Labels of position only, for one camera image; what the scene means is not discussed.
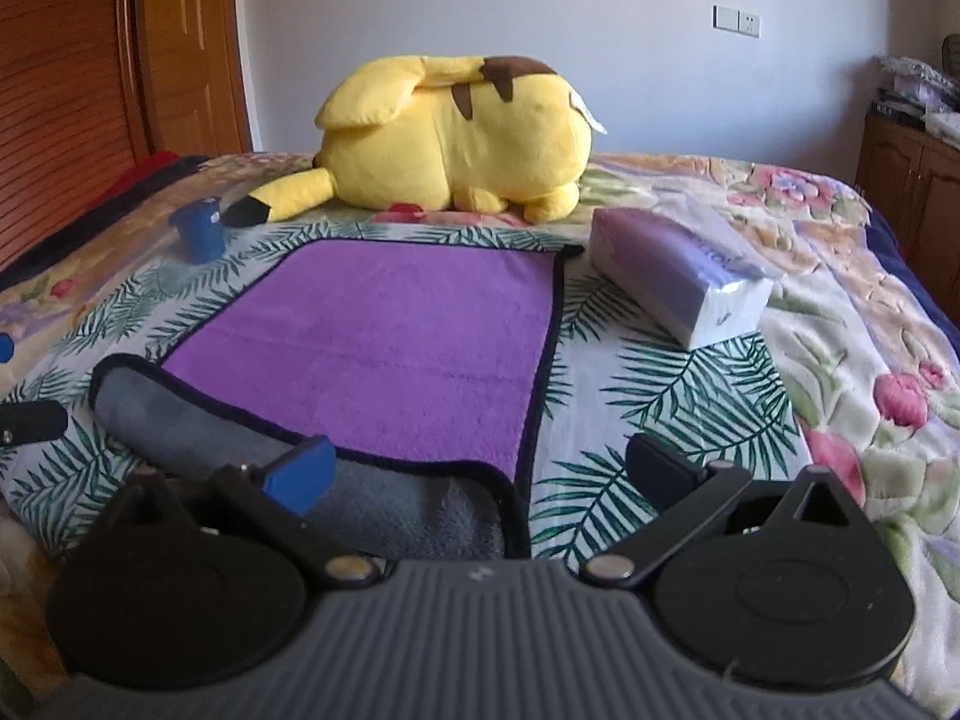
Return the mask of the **wooden wardrobe door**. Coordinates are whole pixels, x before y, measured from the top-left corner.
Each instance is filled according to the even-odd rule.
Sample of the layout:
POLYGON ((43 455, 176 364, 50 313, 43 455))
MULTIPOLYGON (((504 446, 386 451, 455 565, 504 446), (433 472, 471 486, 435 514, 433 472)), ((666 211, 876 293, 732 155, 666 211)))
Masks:
POLYGON ((2 260, 160 151, 252 135, 236 0, 2 0, 2 260))

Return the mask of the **purple and grey towel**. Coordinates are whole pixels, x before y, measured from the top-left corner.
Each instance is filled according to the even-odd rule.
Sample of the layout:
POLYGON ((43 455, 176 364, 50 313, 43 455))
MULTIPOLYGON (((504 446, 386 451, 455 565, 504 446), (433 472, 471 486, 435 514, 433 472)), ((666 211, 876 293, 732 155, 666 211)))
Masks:
POLYGON ((306 522, 391 559, 530 551, 530 473, 576 249, 303 245, 157 361, 112 355, 89 405, 202 483, 311 437, 335 450, 306 522))

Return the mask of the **blue plastic cup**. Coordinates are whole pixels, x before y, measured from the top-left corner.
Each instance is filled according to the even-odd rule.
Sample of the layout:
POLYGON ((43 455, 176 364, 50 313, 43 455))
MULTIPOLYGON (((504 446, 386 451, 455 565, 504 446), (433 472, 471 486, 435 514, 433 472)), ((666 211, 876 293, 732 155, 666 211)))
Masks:
POLYGON ((178 233, 182 255, 192 265, 217 260, 226 250, 220 200, 215 197, 181 206, 169 216, 169 226, 178 233))

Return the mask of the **floral bed blanket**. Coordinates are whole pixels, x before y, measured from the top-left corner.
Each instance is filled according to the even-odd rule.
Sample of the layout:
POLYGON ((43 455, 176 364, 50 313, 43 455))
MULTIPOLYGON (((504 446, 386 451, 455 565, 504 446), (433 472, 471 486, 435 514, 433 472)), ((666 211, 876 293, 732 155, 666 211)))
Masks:
MULTIPOLYGON (((13 338, 2 395, 23 355, 37 355, 70 314, 161 254, 169 215, 206 197, 234 200, 306 166, 301 154, 235 154, 155 193, 51 266, 7 289, 13 338)), ((544 227, 584 242, 601 208, 699 203, 724 216, 782 271, 757 335, 788 392, 809 461, 832 468, 877 525, 913 592, 913 639, 896 684, 939 717, 958 712, 958 333, 921 293, 889 228, 854 188, 805 172, 722 158, 615 154, 592 163, 571 218, 544 227)), ((288 224, 327 218, 420 226, 527 227, 512 215, 452 211, 370 215, 327 205, 288 224)), ((43 619, 53 563, 2 491, 2 697, 31 709, 64 682, 43 619)))

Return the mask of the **wooden side cabinet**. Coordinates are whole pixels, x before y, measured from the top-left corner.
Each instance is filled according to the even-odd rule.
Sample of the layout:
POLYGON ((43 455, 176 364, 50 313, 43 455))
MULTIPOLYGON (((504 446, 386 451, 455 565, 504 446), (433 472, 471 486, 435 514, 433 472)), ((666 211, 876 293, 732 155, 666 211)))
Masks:
POLYGON ((889 223, 934 304, 958 323, 958 149, 867 114, 854 187, 889 223))

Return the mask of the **white wall switch socket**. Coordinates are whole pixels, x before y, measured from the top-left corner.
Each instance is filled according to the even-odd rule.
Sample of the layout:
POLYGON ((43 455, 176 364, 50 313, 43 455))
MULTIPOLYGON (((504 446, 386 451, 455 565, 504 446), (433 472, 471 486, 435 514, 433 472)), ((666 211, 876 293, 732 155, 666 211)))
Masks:
POLYGON ((761 20, 758 15, 722 5, 713 7, 713 28, 754 39, 761 37, 761 20))

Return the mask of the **red and dark blanket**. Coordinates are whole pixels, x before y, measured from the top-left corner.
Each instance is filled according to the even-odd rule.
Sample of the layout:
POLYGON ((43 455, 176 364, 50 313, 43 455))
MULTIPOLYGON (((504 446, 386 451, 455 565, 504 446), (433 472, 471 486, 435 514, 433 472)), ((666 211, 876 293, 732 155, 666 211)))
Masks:
POLYGON ((65 260, 68 255, 75 254, 76 250, 82 249, 83 245, 93 241, 108 227, 137 210, 155 193, 185 177, 194 176, 206 161, 208 156, 205 154, 181 156, 172 151, 160 151, 135 164, 75 221, 3 268, 2 289, 10 289, 31 280, 65 260))

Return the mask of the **clutter pile on cabinet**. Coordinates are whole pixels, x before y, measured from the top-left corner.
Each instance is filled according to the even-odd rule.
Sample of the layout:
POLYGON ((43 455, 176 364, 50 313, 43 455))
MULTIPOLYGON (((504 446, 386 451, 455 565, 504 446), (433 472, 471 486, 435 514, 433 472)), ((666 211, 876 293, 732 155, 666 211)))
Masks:
POLYGON ((942 41, 940 65, 913 57, 880 57, 871 110, 903 127, 958 146, 958 34, 942 41))

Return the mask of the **yellow Pikachu plush toy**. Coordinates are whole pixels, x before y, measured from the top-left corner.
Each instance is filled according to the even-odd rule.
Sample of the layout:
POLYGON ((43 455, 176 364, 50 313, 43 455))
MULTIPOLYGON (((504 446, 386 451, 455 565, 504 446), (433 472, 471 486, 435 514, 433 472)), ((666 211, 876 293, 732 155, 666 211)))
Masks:
POLYGON ((553 68, 514 55, 394 55, 362 65, 314 119, 304 171, 254 188, 221 215, 228 227, 291 220, 331 200, 386 211, 411 203, 530 224, 567 218, 602 124, 553 68))

